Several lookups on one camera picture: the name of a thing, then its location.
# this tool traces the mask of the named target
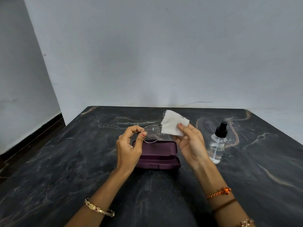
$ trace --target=table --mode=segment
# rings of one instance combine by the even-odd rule
[[[168,108],[88,107],[0,186],[0,226],[63,226],[107,179],[115,142],[128,126],[160,124]],[[243,109],[171,108],[188,118],[206,145],[221,121],[228,145],[217,165],[258,226],[303,221],[303,146]],[[162,135],[163,140],[171,140]],[[216,226],[191,168],[135,169],[101,226]]]

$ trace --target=gold bangle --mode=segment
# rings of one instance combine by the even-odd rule
[[[249,226],[252,222],[254,222],[253,219],[246,219],[245,221],[241,221],[240,225],[238,227],[247,227]]]
[[[89,207],[89,208],[90,208],[91,210],[93,210],[93,211],[96,211],[97,213],[102,213],[102,214],[104,214],[104,215],[106,215],[106,216],[109,216],[109,217],[113,217],[113,216],[115,215],[115,212],[112,211],[112,210],[110,210],[110,209],[108,209],[108,211],[110,212],[110,213],[108,213],[108,212],[105,212],[105,211],[101,210],[99,207],[94,206],[92,203],[90,203],[90,202],[88,201],[88,198],[87,198],[87,199],[84,199],[84,203],[85,203],[85,205],[86,205],[87,207]]]

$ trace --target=liquid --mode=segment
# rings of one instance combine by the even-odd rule
[[[208,154],[210,160],[214,164],[218,164],[221,161],[223,151],[224,151],[224,145],[219,144],[219,143],[213,143],[213,145],[211,145],[207,149],[207,154]]]

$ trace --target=black baseboard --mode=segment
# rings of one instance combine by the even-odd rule
[[[0,161],[2,160],[3,162],[6,162],[8,159],[10,159],[12,156],[14,156],[16,153],[18,153],[24,147],[26,147],[29,143],[34,141],[36,138],[38,138],[41,134],[46,132],[51,126],[53,126],[56,122],[58,122],[61,119],[63,119],[62,113],[56,115],[54,118],[52,118],[47,123],[42,125],[34,133],[30,134],[24,140],[19,142],[17,145],[15,145],[11,149],[9,149],[7,152],[0,155]]]

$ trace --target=white cloth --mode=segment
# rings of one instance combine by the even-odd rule
[[[182,123],[184,126],[187,126],[189,124],[189,120],[183,118],[180,114],[174,111],[167,110],[161,122],[162,125],[161,133],[183,136],[183,132],[180,131],[177,127],[178,123]]]

